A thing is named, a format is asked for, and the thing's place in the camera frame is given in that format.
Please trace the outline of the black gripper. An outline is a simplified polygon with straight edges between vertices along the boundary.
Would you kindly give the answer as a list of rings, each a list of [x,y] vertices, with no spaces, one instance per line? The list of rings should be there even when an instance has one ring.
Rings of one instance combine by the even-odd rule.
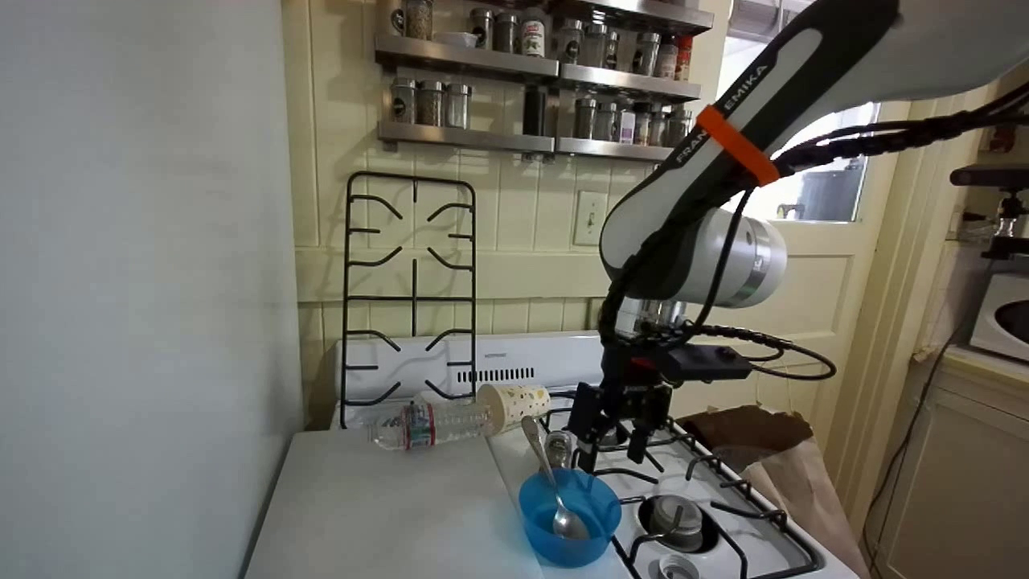
[[[580,441],[580,467],[591,470],[600,458],[602,437],[602,412],[607,417],[634,417],[634,436],[629,458],[634,464],[645,461],[650,436],[668,421],[668,352],[659,337],[625,337],[605,336],[602,337],[602,392],[590,383],[577,387],[573,412],[566,428]]]

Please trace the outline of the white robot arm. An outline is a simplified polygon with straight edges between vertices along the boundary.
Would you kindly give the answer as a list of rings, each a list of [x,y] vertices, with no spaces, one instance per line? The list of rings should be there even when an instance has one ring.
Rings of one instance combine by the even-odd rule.
[[[786,242],[743,215],[749,198],[838,157],[922,147],[1007,120],[1017,104],[846,125],[809,125],[864,104],[952,98],[1029,58],[1029,0],[814,0],[695,117],[672,155],[605,215],[600,259],[602,380],[573,400],[584,449],[645,458],[691,380],[743,380],[756,365],[711,308],[760,307],[786,275]]]

